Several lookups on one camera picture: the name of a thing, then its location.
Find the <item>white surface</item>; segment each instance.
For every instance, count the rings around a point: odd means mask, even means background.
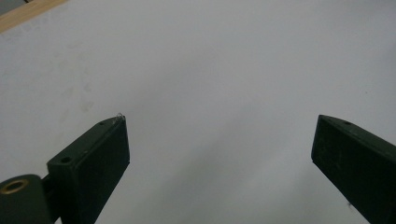
[[[312,164],[318,114],[396,143],[394,1],[70,0],[0,35],[0,179],[123,113],[97,223],[367,223]]]

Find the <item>wooden frame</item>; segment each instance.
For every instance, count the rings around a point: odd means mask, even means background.
[[[0,16],[0,33],[59,6],[67,0],[34,0]]]

